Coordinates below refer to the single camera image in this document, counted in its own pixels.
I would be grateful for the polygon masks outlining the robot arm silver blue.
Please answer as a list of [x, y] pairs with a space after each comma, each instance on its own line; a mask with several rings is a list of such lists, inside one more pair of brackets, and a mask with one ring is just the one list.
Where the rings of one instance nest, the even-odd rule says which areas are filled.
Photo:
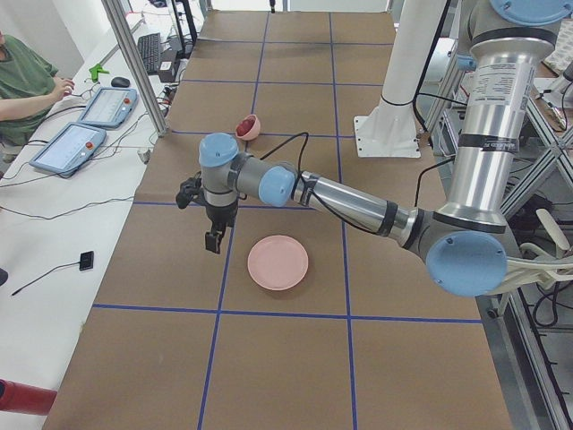
[[218, 251], [246, 195], [274, 207], [297, 202], [390, 238], [417, 255], [438, 286], [458, 296], [570, 280], [570, 258], [517, 256], [500, 206], [536, 69], [571, 13], [569, 1], [463, 4], [459, 42], [475, 65], [474, 83], [447, 199], [437, 210], [407, 209], [298, 166], [271, 164], [241, 151], [229, 134], [207, 135], [199, 145], [199, 195], [211, 222], [207, 248]]

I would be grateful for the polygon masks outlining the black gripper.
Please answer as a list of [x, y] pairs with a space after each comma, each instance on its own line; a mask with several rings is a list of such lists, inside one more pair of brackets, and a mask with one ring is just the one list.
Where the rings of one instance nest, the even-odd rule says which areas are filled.
[[231, 203], [227, 206], [207, 204], [205, 209], [211, 222], [211, 228], [214, 229], [213, 232], [208, 231], [205, 233], [205, 248], [208, 251], [214, 251], [216, 254], [220, 254], [221, 243], [225, 237], [226, 228], [233, 228], [235, 226], [237, 204]]

